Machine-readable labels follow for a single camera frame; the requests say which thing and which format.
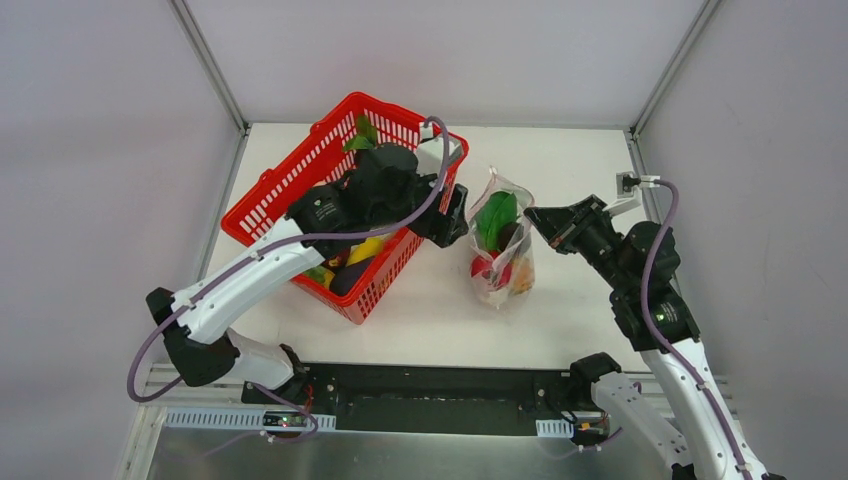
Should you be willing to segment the toy pineapple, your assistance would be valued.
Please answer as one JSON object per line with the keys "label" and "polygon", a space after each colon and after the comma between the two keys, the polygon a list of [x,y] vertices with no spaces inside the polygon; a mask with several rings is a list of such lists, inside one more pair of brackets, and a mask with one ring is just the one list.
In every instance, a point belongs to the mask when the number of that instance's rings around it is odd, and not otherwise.
{"label": "toy pineapple", "polygon": [[510,294],[522,295],[529,291],[535,283],[535,266],[531,255],[523,255],[512,264],[510,279]]}

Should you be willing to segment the clear zip top bag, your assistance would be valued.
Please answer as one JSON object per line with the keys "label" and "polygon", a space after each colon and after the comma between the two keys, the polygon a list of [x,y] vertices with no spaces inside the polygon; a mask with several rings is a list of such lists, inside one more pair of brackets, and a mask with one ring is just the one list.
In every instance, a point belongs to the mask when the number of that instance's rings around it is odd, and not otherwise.
{"label": "clear zip top bag", "polygon": [[536,205],[526,188],[496,168],[469,212],[469,277],[477,298],[501,308],[535,284],[532,225],[525,210]]}

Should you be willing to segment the green leafy bok choy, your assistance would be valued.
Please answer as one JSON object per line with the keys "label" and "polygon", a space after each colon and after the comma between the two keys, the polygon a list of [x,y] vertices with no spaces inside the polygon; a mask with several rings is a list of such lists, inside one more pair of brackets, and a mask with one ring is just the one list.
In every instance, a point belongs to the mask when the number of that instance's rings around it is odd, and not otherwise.
{"label": "green leafy bok choy", "polygon": [[475,214],[474,222],[482,247],[486,251],[500,251],[498,235],[507,224],[518,218],[518,202],[513,192],[492,193]]}

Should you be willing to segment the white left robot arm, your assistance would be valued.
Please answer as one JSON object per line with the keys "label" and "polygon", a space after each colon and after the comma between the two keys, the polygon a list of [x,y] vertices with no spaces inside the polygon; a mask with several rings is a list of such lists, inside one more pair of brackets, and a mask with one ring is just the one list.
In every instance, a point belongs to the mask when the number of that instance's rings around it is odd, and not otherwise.
{"label": "white left robot arm", "polygon": [[215,274],[176,292],[147,296],[178,378],[190,387],[227,375],[266,387],[281,404],[297,402],[305,378],[292,349],[238,334],[233,323],[294,277],[364,240],[408,228],[441,248],[468,231],[464,206],[441,212],[444,198],[464,201],[449,186],[461,143],[431,138],[416,150],[385,143],[359,151],[341,178],[309,188],[271,229]]}

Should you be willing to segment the dark purple round fruit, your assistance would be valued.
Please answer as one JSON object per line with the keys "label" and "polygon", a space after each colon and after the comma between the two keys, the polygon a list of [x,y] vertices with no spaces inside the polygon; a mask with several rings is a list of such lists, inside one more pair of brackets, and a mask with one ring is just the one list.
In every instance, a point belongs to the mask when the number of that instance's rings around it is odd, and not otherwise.
{"label": "dark purple round fruit", "polygon": [[507,250],[511,244],[513,244],[513,240],[517,238],[520,240],[523,236],[524,229],[523,226],[518,222],[510,222],[505,224],[498,232],[496,237],[496,246],[499,252],[503,252]]}

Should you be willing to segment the red plastic shopping basket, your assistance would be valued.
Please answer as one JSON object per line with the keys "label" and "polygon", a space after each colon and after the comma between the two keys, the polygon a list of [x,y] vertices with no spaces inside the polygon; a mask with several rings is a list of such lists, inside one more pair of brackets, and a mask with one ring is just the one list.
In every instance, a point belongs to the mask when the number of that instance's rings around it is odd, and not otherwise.
{"label": "red plastic shopping basket", "polygon": [[[378,131],[378,146],[393,143],[415,150],[419,125],[430,124],[424,116],[401,106],[386,103],[362,92],[345,97],[322,120],[312,125],[309,135],[276,167],[266,170],[257,183],[229,209],[221,221],[222,230],[245,246],[268,232],[288,207],[309,188],[337,180],[354,166],[359,151],[344,152],[344,144],[354,136],[355,120],[367,115]],[[467,155],[468,143],[457,137],[464,154],[447,176],[453,186],[459,165]],[[361,324],[387,291],[392,281],[426,239],[408,228],[384,235],[383,250],[374,257],[357,285],[339,297],[302,274],[294,283],[329,308],[355,324]],[[335,260],[347,260],[355,244],[324,262],[328,269]]]}

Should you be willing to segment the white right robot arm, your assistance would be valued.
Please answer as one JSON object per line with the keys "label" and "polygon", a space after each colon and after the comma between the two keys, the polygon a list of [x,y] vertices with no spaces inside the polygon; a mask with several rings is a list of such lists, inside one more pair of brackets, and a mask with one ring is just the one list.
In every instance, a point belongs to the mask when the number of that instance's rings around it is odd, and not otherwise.
{"label": "white right robot arm", "polygon": [[553,250],[580,255],[610,286],[616,324],[649,367],[674,419],[645,400],[606,353],[572,363],[572,404],[611,414],[664,465],[667,479],[774,478],[733,422],[694,316],[671,284],[680,264],[671,229],[642,221],[622,234],[594,195],[566,207],[529,207],[524,215]]}

